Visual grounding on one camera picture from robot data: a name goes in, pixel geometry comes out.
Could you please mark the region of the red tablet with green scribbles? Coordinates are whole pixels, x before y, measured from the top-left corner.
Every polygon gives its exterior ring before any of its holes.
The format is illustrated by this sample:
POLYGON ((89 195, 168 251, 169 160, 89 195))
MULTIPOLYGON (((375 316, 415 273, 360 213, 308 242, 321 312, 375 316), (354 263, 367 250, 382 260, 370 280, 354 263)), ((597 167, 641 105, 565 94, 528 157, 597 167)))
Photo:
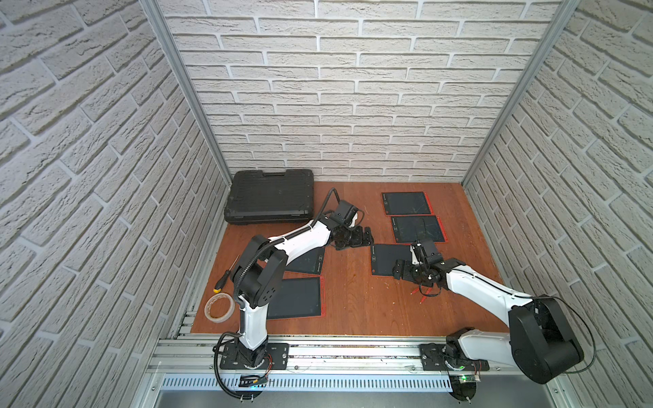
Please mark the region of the red tablet with green scribbles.
POLYGON ((415 241, 447 242, 440 218, 436 215, 393 216, 390 218, 395 241, 409 244, 415 241))

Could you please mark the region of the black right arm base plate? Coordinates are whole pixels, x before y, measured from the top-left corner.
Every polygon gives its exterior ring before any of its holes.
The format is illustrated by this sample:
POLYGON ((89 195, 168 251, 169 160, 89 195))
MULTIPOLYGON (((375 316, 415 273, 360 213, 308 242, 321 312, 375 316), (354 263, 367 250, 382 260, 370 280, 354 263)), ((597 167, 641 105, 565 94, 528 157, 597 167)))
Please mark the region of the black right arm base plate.
POLYGON ((425 372, 487 372, 487 360, 471 360, 453 343, 424 343, 418 346, 425 372))

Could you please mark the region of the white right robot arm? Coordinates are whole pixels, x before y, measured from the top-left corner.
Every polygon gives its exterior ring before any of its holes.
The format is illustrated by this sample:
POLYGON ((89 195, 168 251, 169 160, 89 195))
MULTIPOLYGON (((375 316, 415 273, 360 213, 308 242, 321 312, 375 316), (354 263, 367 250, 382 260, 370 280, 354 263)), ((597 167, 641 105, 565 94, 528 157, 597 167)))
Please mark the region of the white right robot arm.
POLYGON ((537 384, 563 373, 576 374, 585 359, 557 297, 515 291, 481 275, 456 258, 445 259, 432 241, 416 241, 392 259, 392 273, 418 286, 426 299, 448 291, 465 297, 498 318, 508 329, 491 333, 466 327, 447 337, 440 351, 449 369, 482 362, 517 367, 537 384))

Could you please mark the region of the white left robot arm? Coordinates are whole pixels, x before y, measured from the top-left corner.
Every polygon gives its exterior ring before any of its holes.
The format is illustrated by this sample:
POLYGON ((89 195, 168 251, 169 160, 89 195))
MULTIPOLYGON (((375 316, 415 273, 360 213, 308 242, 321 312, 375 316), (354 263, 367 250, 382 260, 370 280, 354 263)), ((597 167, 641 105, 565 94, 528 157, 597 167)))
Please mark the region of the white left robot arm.
POLYGON ((341 200, 333 211, 320 214, 293 231, 266 238, 254 236, 227 273, 241 319, 238 345, 259 352, 268 342, 268 305, 281 285, 287 266, 316 248, 323 248, 345 231, 354 231, 362 210, 341 200))

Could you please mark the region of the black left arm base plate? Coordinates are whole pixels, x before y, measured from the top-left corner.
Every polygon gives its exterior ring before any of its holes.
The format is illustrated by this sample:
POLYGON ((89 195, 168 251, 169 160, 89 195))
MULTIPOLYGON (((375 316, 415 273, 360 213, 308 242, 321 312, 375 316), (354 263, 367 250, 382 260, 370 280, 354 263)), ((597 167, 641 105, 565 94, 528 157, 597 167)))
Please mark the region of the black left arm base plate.
POLYGON ((256 350, 247 349, 240 341, 230 342, 222 348, 220 370, 285 370, 289 357, 288 343, 265 343, 256 350))

